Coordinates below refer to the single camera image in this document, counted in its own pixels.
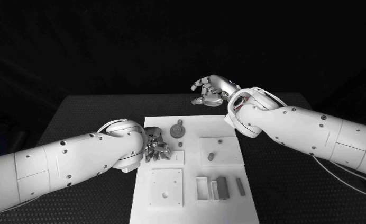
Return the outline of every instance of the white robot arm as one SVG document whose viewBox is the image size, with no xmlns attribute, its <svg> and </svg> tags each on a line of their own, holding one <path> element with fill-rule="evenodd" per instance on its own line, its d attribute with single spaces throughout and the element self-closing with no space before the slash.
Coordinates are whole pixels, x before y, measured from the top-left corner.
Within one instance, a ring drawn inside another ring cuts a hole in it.
<svg viewBox="0 0 366 224">
<path fill-rule="evenodd" d="M 192 104 L 219 106 L 228 100 L 225 121 L 245 136 L 255 138 L 264 131 L 284 146 L 366 173 L 365 125 L 287 106 L 261 88 L 241 89 L 221 76 L 202 78 L 195 82 L 192 90 L 199 86 L 202 97 Z"/>
<path fill-rule="evenodd" d="M 123 119 L 98 132 L 0 156 L 0 212 L 103 174 L 111 167 L 130 172 L 162 154 L 170 158 L 159 127 Z"/>
</svg>

